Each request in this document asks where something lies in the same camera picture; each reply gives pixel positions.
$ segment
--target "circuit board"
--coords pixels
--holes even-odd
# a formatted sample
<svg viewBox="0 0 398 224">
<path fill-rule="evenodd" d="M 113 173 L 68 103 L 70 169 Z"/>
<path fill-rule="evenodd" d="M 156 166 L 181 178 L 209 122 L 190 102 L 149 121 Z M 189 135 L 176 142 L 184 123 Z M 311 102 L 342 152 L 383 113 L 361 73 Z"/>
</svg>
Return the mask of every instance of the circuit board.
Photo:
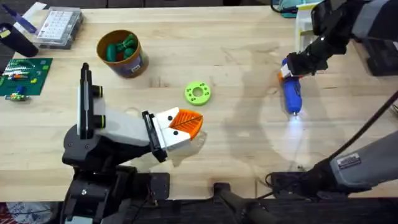
<svg viewBox="0 0 398 224">
<path fill-rule="evenodd" d="M 18 85 L 24 87 L 23 95 L 40 95 L 49 73 L 52 58 L 12 59 L 0 77 L 0 96 L 11 95 Z M 25 78 L 9 79 L 12 74 Z"/>
</svg>

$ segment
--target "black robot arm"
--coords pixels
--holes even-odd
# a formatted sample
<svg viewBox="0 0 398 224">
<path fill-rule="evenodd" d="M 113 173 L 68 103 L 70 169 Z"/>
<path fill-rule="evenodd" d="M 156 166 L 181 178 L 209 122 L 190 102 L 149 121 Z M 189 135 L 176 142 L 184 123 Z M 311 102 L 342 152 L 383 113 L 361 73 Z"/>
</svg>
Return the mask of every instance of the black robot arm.
<svg viewBox="0 0 398 224">
<path fill-rule="evenodd" d="M 327 60 L 345 54 L 350 39 L 398 40 L 393 28 L 397 11 L 394 0 L 324 0 L 311 12 L 318 38 L 303 52 L 288 54 L 288 70 L 282 70 L 282 77 L 314 75 L 327 69 Z"/>
</svg>

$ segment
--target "plastic storage box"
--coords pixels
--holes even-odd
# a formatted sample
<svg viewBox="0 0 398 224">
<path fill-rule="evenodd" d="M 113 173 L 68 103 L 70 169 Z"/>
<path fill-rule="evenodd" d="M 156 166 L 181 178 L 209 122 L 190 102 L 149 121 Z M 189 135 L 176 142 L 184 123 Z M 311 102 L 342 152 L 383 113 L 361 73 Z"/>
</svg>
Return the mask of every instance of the plastic storage box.
<svg viewBox="0 0 398 224">
<path fill-rule="evenodd" d="M 79 8 L 50 7 L 33 43 L 40 48 L 70 49 L 82 22 Z"/>
<path fill-rule="evenodd" d="M 301 52 L 311 44 L 317 36 L 312 31 L 311 11 L 318 4 L 301 4 L 297 6 L 297 17 L 295 26 L 295 51 Z"/>
</svg>

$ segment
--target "wooden tabletop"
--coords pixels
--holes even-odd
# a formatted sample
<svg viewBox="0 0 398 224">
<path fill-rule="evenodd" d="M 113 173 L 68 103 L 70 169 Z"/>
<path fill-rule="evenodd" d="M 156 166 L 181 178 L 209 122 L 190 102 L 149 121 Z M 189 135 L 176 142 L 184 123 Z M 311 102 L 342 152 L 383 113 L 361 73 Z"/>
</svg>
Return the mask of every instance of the wooden tabletop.
<svg viewBox="0 0 398 224">
<path fill-rule="evenodd" d="M 152 155 L 126 164 L 141 172 L 169 172 L 170 198 L 211 197 L 213 182 L 255 197 L 269 191 L 272 171 L 311 168 L 348 140 L 397 89 L 398 77 L 369 75 L 352 44 L 329 69 L 301 81 L 303 109 L 284 112 L 277 70 L 294 50 L 294 20 L 268 7 L 84 9 L 85 21 L 71 50 L 41 50 L 54 58 L 42 94 L 29 103 L 0 101 L 0 201 L 63 200 L 72 168 L 61 162 L 63 137 L 76 123 L 76 88 L 88 62 L 93 83 L 103 85 L 107 107 L 138 116 L 175 106 L 204 116 L 190 147 L 159 164 Z M 45 11 L 35 15 L 39 24 Z M 118 77 L 96 56 L 106 33 L 137 34 L 150 58 L 139 77 Z M 184 87 L 212 88 L 204 106 L 189 105 Z M 386 113 L 350 150 L 398 128 Z M 398 196 L 397 182 L 354 196 Z"/>
</svg>

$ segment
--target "gray robot arm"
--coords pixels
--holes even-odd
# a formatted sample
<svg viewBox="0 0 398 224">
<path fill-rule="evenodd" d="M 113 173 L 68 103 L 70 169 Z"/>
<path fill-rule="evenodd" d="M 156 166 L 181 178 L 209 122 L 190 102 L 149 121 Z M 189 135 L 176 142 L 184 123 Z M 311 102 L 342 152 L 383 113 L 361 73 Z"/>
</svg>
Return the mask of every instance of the gray robot arm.
<svg viewBox="0 0 398 224">
<path fill-rule="evenodd" d="M 398 179 L 398 131 L 330 161 L 338 186 L 371 189 Z"/>
</svg>

